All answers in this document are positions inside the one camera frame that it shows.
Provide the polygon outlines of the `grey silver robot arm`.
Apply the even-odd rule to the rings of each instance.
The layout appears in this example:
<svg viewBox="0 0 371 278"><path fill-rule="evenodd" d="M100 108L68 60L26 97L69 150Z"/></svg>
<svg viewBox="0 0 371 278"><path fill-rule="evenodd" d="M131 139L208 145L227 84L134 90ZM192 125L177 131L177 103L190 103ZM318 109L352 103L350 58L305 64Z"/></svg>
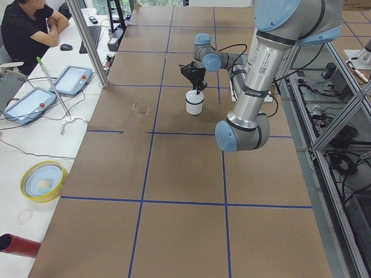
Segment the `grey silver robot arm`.
<svg viewBox="0 0 371 278"><path fill-rule="evenodd" d="M202 91L207 86L207 71L225 69L237 96L234 109L215 128L221 150L253 150L267 142L270 124L260 108L286 51L335 40L340 35L343 7L343 1L258 1L254 13L257 46L250 66L241 55L213 48L208 34L196 36L194 59L181 65L181 73L195 90Z"/></svg>

